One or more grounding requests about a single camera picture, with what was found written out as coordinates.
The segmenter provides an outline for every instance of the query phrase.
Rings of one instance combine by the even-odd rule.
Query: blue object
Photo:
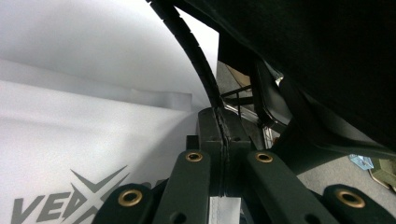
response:
[[[357,164],[362,170],[370,170],[374,168],[371,159],[368,157],[352,154],[349,155],[349,159],[353,161],[353,163]]]

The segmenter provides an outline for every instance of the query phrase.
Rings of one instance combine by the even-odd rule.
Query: brass insert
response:
[[[342,203],[354,208],[363,208],[366,205],[361,196],[346,189],[337,190],[335,196],[337,196],[337,199]]]
[[[126,199],[126,197],[127,197],[128,195],[131,195],[131,194],[134,195],[134,198],[133,198],[132,200]],[[134,206],[134,205],[140,203],[140,201],[142,200],[142,198],[143,198],[143,194],[142,194],[142,192],[140,192],[140,190],[137,190],[137,189],[127,189],[127,190],[123,191],[123,192],[120,194],[120,197],[119,197],[119,204],[122,205],[122,206],[124,206],[124,207],[131,207],[131,206]]]
[[[204,156],[198,152],[191,152],[187,154],[186,159],[188,161],[201,161]]]
[[[258,153],[256,153],[256,160],[261,161],[261,162],[271,162],[274,159],[272,158],[272,156],[270,156],[268,154],[258,152]]]

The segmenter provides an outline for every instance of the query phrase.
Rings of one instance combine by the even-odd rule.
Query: floor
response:
[[[217,81],[221,93],[240,88],[224,63],[218,63]],[[250,92],[241,93],[241,97],[249,96],[250,94]],[[248,122],[243,124],[244,127],[250,130],[254,129],[254,125],[248,124]],[[344,184],[360,189],[396,217],[396,194],[374,182],[367,171],[363,171],[351,162],[348,157],[323,164],[299,175],[298,178],[307,188],[319,194],[322,194],[327,186],[335,184]]]

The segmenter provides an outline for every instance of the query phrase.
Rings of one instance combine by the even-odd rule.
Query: vex logo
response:
[[[46,198],[45,195],[37,196],[30,204],[24,204],[23,198],[16,199],[14,201],[14,209],[12,212],[11,223],[23,223],[23,221],[25,221],[26,218],[28,218],[33,211],[39,209],[38,207],[40,204],[44,205],[42,205],[41,207],[41,212],[39,213],[36,222],[60,219],[60,222],[68,220],[67,223],[80,223],[88,217],[95,215],[100,208],[100,206],[97,207],[96,204],[100,203],[100,201],[103,203],[110,195],[110,193],[120,185],[120,183],[126,178],[126,176],[128,176],[127,174],[120,177],[119,181],[116,184],[109,186],[109,182],[123,169],[125,169],[125,167],[126,166],[122,167],[112,175],[109,175],[108,177],[96,184],[92,183],[87,178],[79,175],[72,170],[73,174],[82,182],[82,184],[87,189],[79,190],[72,183],[72,192],[51,194],[47,197],[47,200],[44,200]],[[77,214],[82,215],[77,217],[72,216],[76,212]]]

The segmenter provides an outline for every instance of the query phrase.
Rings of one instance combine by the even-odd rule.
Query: mounting hole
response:
[[[261,161],[261,162],[271,162],[273,160],[273,158],[270,155],[259,152],[256,154],[256,160]]]
[[[337,190],[335,192],[335,196],[339,201],[350,207],[363,208],[366,205],[366,203],[364,202],[363,198],[361,198],[361,196],[346,189]]]
[[[179,213],[179,212],[175,212],[171,216],[171,223],[173,223],[173,224],[185,223],[186,220],[187,220],[186,215]]]
[[[131,207],[138,203],[143,198],[142,192],[137,189],[127,189],[123,191],[119,196],[119,204],[124,207]]]
[[[234,137],[231,140],[234,141],[234,142],[239,142],[239,141],[241,141],[241,138],[240,137]]]
[[[201,161],[204,156],[198,152],[191,152],[187,154],[186,159],[188,161]]]
[[[318,217],[308,214],[305,216],[305,221],[309,224],[320,224],[320,220]]]

